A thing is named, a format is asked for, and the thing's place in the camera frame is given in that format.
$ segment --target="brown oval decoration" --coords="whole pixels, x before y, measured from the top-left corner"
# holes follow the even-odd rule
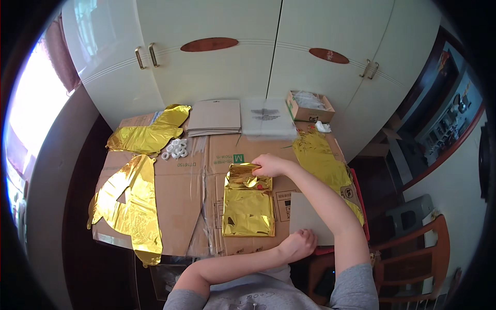
[[[238,44],[236,39],[231,38],[206,38],[191,41],[181,46],[183,52],[206,52],[226,49]]]
[[[319,48],[314,48],[309,50],[310,54],[314,55],[315,57],[319,57],[320,59],[323,59],[328,62],[335,62],[335,63],[349,63],[350,61],[341,55],[340,53],[337,53],[335,51],[327,50],[327,49],[319,49]]]

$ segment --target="green logo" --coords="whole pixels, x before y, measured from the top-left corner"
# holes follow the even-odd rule
[[[234,154],[234,163],[235,164],[241,164],[245,162],[245,155],[244,154]]]

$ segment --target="person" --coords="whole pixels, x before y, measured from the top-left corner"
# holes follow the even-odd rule
[[[330,307],[378,309],[365,233],[343,198],[292,161],[264,154],[252,163],[261,166],[254,176],[289,177],[333,233],[336,283]],[[285,272],[288,263],[309,256],[316,245],[311,230],[299,230],[269,250],[196,261],[179,277],[164,310],[320,310]]]

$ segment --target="wardrobe handle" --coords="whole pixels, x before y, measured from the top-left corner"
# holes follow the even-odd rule
[[[375,75],[375,73],[377,72],[377,69],[379,69],[379,63],[378,62],[375,62],[375,69],[374,71],[372,72],[372,75],[369,76],[369,79],[373,79],[373,76]]]
[[[365,76],[365,73],[367,72],[367,69],[369,68],[369,65],[370,64],[371,64],[371,61],[367,59],[367,66],[365,67],[364,73],[363,74],[359,74],[358,75],[359,77],[364,77]]]
[[[139,48],[141,46],[138,46],[137,48],[134,49],[134,52],[136,53],[136,58],[138,59],[138,65],[141,70],[144,70],[146,67],[143,67],[143,63],[141,62],[141,57],[139,56]]]
[[[153,43],[150,43],[148,49],[150,50],[150,56],[152,57],[153,66],[157,68],[159,64],[157,64],[157,59],[155,58],[155,52],[153,51]]]

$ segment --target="gray t-shirt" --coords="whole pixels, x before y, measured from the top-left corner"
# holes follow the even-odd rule
[[[379,309],[370,264],[343,271],[331,295],[332,309]],[[321,310],[307,295],[271,276],[255,273],[210,286],[210,298],[190,290],[174,290],[164,310]]]

